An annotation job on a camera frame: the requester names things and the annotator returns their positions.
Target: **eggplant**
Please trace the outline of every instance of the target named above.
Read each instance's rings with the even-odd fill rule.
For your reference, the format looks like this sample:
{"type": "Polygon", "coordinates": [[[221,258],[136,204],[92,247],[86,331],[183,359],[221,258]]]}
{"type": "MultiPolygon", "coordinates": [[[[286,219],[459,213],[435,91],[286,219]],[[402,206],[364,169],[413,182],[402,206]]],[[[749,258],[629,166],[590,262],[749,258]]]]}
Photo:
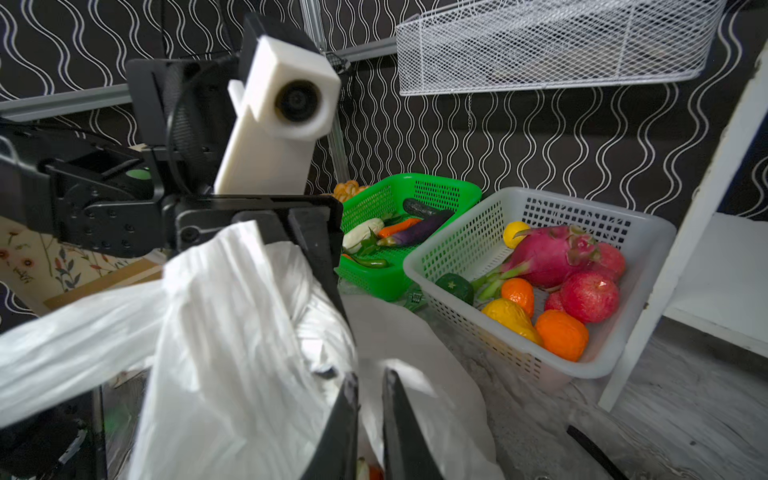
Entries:
{"type": "Polygon", "coordinates": [[[382,238],[376,244],[380,247],[410,247],[428,239],[430,235],[437,231],[442,225],[453,217],[453,210],[441,210],[431,217],[425,218],[408,230],[395,233],[394,235],[382,238]]]}
{"type": "Polygon", "coordinates": [[[405,210],[408,215],[420,218],[430,218],[432,215],[436,215],[440,212],[440,210],[430,207],[415,198],[406,198],[403,200],[402,209],[405,210]]]}

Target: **black and white wallpaper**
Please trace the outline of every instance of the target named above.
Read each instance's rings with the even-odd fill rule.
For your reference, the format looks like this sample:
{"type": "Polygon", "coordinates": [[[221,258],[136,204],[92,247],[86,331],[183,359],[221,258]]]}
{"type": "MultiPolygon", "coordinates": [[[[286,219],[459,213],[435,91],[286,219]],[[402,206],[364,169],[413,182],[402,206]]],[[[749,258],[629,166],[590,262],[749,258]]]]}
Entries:
{"type": "MultiPolygon", "coordinates": [[[[386,38],[445,3],[323,0],[328,42],[386,38]]],[[[679,224],[768,37],[766,20],[765,0],[730,2],[706,71],[679,84],[404,98],[395,56],[360,62],[339,106],[350,173],[361,184],[415,171],[484,192],[546,189],[679,224]]],[[[744,166],[758,170],[742,189],[759,204],[752,213],[768,210],[767,167],[754,155],[744,166]]]]}
{"type": "MultiPolygon", "coordinates": [[[[0,101],[125,83],[132,58],[162,58],[161,6],[169,58],[214,58],[242,39],[245,12],[303,27],[299,0],[18,0],[0,3],[0,101]]],[[[141,143],[130,104],[45,120],[141,143]]],[[[317,144],[308,193],[333,189],[328,142],[317,144]]]]}
{"type": "Polygon", "coordinates": [[[24,302],[11,290],[7,283],[0,280],[0,333],[8,332],[15,326],[38,318],[24,302]]]}
{"type": "MultiPolygon", "coordinates": [[[[320,0],[332,50],[387,38],[409,16],[446,0],[320,0]]],[[[0,101],[125,82],[131,58],[161,58],[161,5],[171,58],[240,43],[240,20],[259,11],[301,27],[299,0],[18,0],[0,4],[0,101]]],[[[520,185],[621,205],[679,223],[768,31],[768,0],[729,0],[706,71],[679,84],[398,95],[396,56],[354,64],[339,117],[351,175],[371,184],[403,171],[520,185]]],[[[48,119],[141,142],[129,104],[48,119]]],[[[768,219],[768,133],[753,145],[721,210],[768,219]]],[[[307,193],[336,179],[326,139],[307,193]]]]}

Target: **white wire mesh basket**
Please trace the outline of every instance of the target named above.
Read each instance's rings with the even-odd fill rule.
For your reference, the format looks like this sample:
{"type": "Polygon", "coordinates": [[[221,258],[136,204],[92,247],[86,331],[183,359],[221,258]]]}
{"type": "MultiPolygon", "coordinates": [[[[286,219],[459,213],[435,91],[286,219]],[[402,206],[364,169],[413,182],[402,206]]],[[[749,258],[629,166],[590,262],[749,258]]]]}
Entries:
{"type": "MultiPolygon", "coordinates": [[[[402,266],[432,307],[458,333],[500,355],[524,378],[554,392],[572,378],[596,379],[616,365],[634,324],[654,288],[672,246],[675,228],[659,217],[543,190],[502,188],[416,247],[402,266]],[[602,242],[621,249],[627,272],[621,277],[619,308],[602,323],[591,323],[589,344],[578,362],[569,362],[487,317],[435,285],[445,273],[474,280],[501,264],[511,250],[504,228],[524,221],[531,227],[576,224],[602,242]]],[[[535,318],[544,311],[547,293],[537,290],[535,318]]]]}
{"type": "Polygon", "coordinates": [[[704,68],[725,0],[482,0],[396,28],[403,95],[659,83],[704,68]]]}

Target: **cucumber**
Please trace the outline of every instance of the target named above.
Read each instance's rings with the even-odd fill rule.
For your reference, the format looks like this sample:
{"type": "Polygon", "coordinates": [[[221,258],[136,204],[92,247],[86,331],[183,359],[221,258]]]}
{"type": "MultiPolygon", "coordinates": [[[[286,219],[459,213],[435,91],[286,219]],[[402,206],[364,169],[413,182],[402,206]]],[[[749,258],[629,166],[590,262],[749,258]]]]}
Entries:
{"type": "Polygon", "coordinates": [[[472,305],[472,301],[475,299],[475,289],[472,288],[472,284],[461,275],[446,273],[438,278],[435,285],[468,305],[472,305]]]}
{"type": "Polygon", "coordinates": [[[440,211],[434,207],[430,207],[429,205],[416,200],[415,198],[406,198],[403,200],[402,209],[405,210],[408,215],[421,218],[431,217],[440,211]]]}

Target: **carrot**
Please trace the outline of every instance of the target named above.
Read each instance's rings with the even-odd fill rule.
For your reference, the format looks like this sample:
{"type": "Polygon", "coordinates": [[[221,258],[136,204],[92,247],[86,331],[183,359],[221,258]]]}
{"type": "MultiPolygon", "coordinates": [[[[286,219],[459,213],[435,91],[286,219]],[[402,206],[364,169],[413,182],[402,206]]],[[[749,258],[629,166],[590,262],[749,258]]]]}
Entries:
{"type": "Polygon", "coordinates": [[[413,227],[420,221],[422,221],[420,218],[409,218],[408,220],[400,222],[396,225],[392,225],[391,227],[384,227],[381,229],[381,231],[379,231],[379,238],[387,238],[394,235],[395,233],[408,230],[410,227],[413,227]]]}

